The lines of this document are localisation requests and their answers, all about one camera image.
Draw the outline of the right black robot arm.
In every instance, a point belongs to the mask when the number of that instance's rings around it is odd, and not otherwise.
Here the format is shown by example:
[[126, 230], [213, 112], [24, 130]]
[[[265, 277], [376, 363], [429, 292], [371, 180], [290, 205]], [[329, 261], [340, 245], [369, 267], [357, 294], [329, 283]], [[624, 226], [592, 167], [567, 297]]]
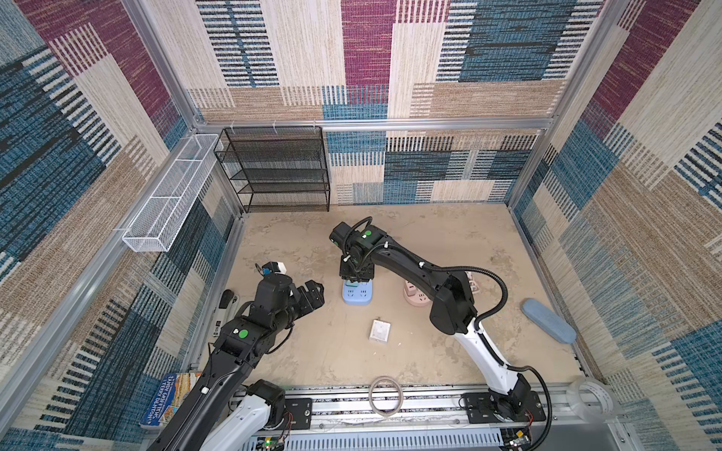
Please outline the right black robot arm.
[[[334, 227], [329, 240], [341, 251], [340, 277], [369, 282], [377, 265], [394, 272], [419, 289], [432, 302], [430, 321], [454, 337], [471, 357], [488, 386], [488, 394], [475, 403], [466, 402], [468, 413], [490, 413], [501, 422], [526, 422], [520, 437], [511, 438], [503, 450], [537, 450], [551, 432], [553, 405], [548, 385], [533, 366], [514, 366], [494, 345], [482, 322], [507, 304], [509, 291], [494, 272], [474, 266], [438, 266], [399, 244], [366, 217], [355, 225]], [[500, 288], [500, 300], [479, 313], [468, 274], [489, 277]]]

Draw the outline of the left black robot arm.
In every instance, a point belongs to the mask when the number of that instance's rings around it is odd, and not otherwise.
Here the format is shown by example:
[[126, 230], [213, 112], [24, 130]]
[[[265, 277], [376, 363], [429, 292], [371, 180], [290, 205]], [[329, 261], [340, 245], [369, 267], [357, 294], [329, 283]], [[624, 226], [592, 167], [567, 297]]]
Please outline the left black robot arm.
[[248, 312], [221, 328], [199, 380], [150, 449], [201, 449], [231, 396], [270, 353], [278, 334], [321, 308], [324, 294], [323, 285], [313, 280], [297, 287], [286, 274], [263, 276]]

